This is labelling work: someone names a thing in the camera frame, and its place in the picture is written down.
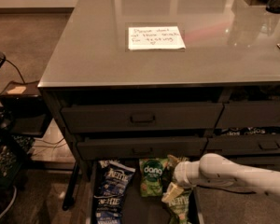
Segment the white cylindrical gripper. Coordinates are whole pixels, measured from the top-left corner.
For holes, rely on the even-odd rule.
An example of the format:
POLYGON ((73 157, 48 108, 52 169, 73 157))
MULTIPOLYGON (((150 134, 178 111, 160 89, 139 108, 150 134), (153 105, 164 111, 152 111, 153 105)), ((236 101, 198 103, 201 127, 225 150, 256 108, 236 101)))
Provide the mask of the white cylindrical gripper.
POLYGON ((183 188, 196 186, 201 183, 202 178, 199 171, 199 164, 198 161, 182 161, 175 167, 174 179, 176 184, 173 182, 169 184, 161 198, 163 203, 170 203, 184 191, 183 188))

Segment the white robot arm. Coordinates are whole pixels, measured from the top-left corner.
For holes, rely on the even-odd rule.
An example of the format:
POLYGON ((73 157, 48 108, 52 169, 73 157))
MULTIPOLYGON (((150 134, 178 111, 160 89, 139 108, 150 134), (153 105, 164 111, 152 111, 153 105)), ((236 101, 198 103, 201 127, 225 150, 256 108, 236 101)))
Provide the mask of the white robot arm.
POLYGON ((280 202, 280 172, 238 164, 216 153, 207 153, 198 161, 178 162, 173 179, 162 196, 164 203, 170 203, 185 189, 198 185, 215 187, 225 184, 247 187, 280 202))

